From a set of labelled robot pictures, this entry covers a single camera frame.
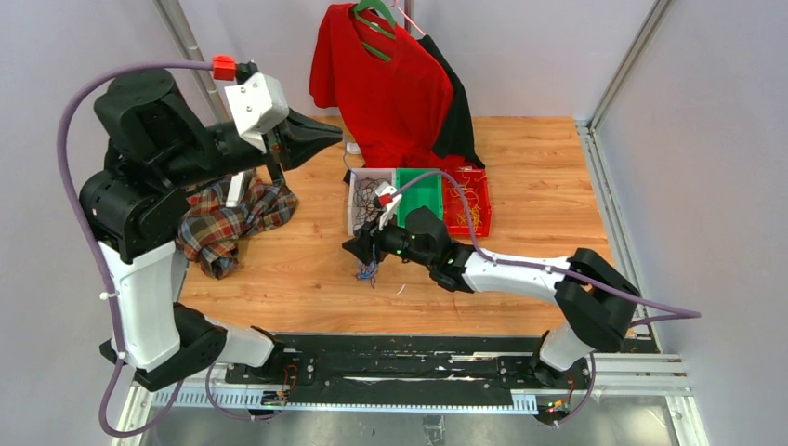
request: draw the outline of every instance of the pink clothes hanger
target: pink clothes hanger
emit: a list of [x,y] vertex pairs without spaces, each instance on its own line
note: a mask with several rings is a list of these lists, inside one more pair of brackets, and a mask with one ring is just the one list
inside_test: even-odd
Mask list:
[[397,7],[397,9],[399,9],[399,10],[400,10],[400,13],[402,13],[402,16],[403,16],[403,17],[404,17],[406,20],[408,20],[408,22],[409,22],[410,24],[412,24],[412,25],[414,26],[414,28],[415,28],[417,31],[419,31],[419,32],[421,33],[421,35],[427,35],[427,34],[426,34],[424,31],[422,31],[422,30],[421,30],[421,28],[419,28],[419,27],[418,27],[418,25],[416,24],[416,22],[415,22],[415,21],[411,20],[411,18],[410,18],[410,17],[408,17],[408,15],[407,15],[407,14],[405,14],[405,10],[404,10],[404,9],[402,9],[402,6],[400,6],[400,0],[394,0],[394,3],[392,3],[391,5],[388,5],[388,7]]

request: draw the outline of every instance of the clothes hanger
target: clothes hanger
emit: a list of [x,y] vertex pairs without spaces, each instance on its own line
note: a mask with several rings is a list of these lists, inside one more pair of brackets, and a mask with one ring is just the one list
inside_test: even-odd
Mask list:
[[422,31],[421,28],[418,27],[418,25],[416,24],[415,21],[413,21],[410,17],[408,17],[407,14],[405,14],[405,10],[402,9],[402,6],[400,5],[400,0],[394,0],[394,3],[392,3],[391,5],[388,5],[387,7],[397,7],[397,9],[400,10],[400,13],[402,14],[402,16],[406,20],[408,20],[408,23],[412,24],[414,26],[414,28],[421,33],[421,35],[423,35],[423,36],[427,35],[424,31]]
[[[391,11],[388,10],[386,4],[383,3],[383,0],[361,0],[356,6],[353,7],[353,13],[356,15],[356,20],[360,21],[361,23],[369,26],[373,30],[382,33],[386,37],[390,37],[394,39],[394,34],[384,30],[381,28],[377,23],[372,23],[369,20],[365,19],[361,16],[360,12],[364,9],[372,8],[378,11],[383,18],[386,19],[388,24],[391,26],[391,29],[396,29],[397,22],[394,20],[394,16],[391,15]],[[382,60],[389,61],[391,58],[382,52],[378,51],[377,49],[373,48],[371,45],[367,44],[366,42],[361,42],[361,44],[366,48],[367,51],[374,54],[375,56],[379,57]]]

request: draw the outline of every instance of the green clothes hanger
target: green clothes hanger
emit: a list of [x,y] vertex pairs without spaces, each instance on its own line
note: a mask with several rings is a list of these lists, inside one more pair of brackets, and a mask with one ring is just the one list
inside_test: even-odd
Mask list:
[[[372,23],[369,20],[362,17],[361,14],[359,14],[360,12],[362,12],[364,9],[367,8],[372,8],[378,11],[383,16],[383,18],[386,19],[388,24],[391,25],[391,29],[393,30],[396,29],[397,22],[394,20],[394,16],[391,15],[391,11],[389,11],[388,7],[386,7],[386,4],[383,3],[382,0],[361,0],[356,6],[353,7],[353,13],[356,14],[356,20],[369,26],[373,30],[382,33],[384,36],[394,39],[395,38],[394,34],[384,30],[377,23]],[[361,42],[361,44],[364,46],[364,48],[366,48],[367,51],[374,54],[375,56],[378,56],[380,59],[385,61],[391,60],[389,56],[373,48],[371,45],[367,44],[366,42]]]

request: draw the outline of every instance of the robotic arm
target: robotic arm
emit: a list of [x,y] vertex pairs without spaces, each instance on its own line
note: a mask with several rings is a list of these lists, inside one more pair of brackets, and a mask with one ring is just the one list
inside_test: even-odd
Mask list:
[[[388,184],[378,188],[380,214],[342,245],[360,262],[369,265],[392,254],[403,262],[427,267],[430,279],[451,292],[498,291],[558,305],[567,321],[542,336],[529,363],[528,373],[545,387],[552,387],[559,379],[565,381],[563,373],[592,351],[621,350],[636,304],[597,287],[586,289],[586,283],[559,273],[582,272],[616,290],[639,296],[637,288],[597,253],[580,248],[572,257],[528,258],[483,250],[491,261],[475,246],[452,240],[445,223],[425,207],[406,217],[405,228],[396,226],[390,221],[399,204],[399,196],[390,198],[395,191]],[[525,269],[512,263],[546,267]]]
[[[188,266],[174,242],[189,210],[185,188],[262,165],[283,183],[284,171],[342,140],[338,127],[291,110],[279,81],[254,63],[234,68],[232,122],[203,126],[166,70],[117,77],[94,104],[110,143],[104,169],[79,199],[118,293],[122,359],[150,391],[216,361],[260,367],[276,350],[262,330],[210,321],[177,303]],[[243,189],[236,175],[230,205]],[[115,339],[100,350],[116,361]]]

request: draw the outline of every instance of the black garment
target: black garment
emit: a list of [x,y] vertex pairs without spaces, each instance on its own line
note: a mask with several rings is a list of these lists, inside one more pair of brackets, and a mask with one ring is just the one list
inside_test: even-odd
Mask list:
[[432,147],[433,153],[440,158],[446,158],[448,155],[459,155],[464,157],[469,163],[475,164],[477,168],[483,169],[484,163],[479,159],[474,149],[473,123],[470,119],[466,88],[460,82],[460,78],[457,77],[454,70],[452,70],[449,62],[440,53],[432,37],[425,35],[418,40],[418,43],[443,67],[454,89],[453,102],[451,107],[449,107],[449,111],[446,112],[443,126],[440,128],[438,138]]

